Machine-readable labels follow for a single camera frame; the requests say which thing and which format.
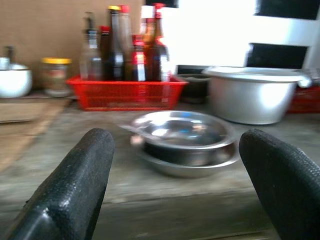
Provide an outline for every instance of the glass jar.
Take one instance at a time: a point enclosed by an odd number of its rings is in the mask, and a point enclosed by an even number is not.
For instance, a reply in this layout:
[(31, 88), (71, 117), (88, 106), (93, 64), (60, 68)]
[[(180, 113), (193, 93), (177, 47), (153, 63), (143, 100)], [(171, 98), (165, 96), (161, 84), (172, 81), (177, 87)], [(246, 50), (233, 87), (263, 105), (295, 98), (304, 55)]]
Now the glass jar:
[(72, 91), (66, 83), (71, 62), (69, 58), (45, 57), (42, 59), (43, 84), (47, 95), (54, 98), (71, 95)]

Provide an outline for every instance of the white pot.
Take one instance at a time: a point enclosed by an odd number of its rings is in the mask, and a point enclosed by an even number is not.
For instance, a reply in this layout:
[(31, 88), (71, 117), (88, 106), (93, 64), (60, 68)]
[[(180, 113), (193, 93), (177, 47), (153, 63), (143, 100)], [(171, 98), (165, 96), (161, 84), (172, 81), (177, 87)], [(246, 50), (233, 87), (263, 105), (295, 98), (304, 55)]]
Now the white pot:
[(29, 93), (32, 75), (24, 65), (12, 64), (10, 70), (0, 69), (0, 98), (18, 98)]

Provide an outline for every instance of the yellow jar lid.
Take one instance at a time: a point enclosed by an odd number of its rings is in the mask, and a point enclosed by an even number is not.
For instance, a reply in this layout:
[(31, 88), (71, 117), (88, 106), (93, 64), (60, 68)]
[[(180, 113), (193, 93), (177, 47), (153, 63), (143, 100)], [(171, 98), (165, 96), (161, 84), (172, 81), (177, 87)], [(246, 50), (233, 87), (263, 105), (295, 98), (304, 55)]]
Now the yellow jar lid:
[(44, 57), (42, 62), (45, 64), (70, 64), (72, 61), (70, 58)]
[(120, 11), (120, 7), (119, 6), (109, 6), (108, 9)]

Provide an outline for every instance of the red plastic basket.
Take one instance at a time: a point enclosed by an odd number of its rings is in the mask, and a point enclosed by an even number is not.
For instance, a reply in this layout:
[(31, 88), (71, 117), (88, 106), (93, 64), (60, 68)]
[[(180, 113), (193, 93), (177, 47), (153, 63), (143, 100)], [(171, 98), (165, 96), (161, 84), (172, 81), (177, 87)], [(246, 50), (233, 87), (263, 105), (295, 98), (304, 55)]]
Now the red plastic basket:
[(70, 78), (82, 109), (86, 111), (156, 111), (171, 110), (183, 87), (188, 84), (171, 76), (169, 82), (84, 81)]
[(288, 113), (320, 113), (320, 86), (297, 87)]

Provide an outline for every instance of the cardboard wall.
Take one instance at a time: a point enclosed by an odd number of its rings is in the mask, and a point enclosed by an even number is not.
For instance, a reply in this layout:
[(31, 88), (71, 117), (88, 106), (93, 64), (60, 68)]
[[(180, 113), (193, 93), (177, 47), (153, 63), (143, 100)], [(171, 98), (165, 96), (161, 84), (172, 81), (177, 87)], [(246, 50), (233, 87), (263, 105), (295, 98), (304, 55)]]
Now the cardboard wall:
[(94, 12), (96, 25), (109, 25), (107, 7), (127, 4), (132, 32), (139, 33), (144, 0), (0, 0), (0, 56), (4, 46), (15, 47), (16, 62), (33, 74), (33, 88), (41, 88), (41, 58), (71, 58), (71, 74), (79, 72), (84, 41), (85, 12)]

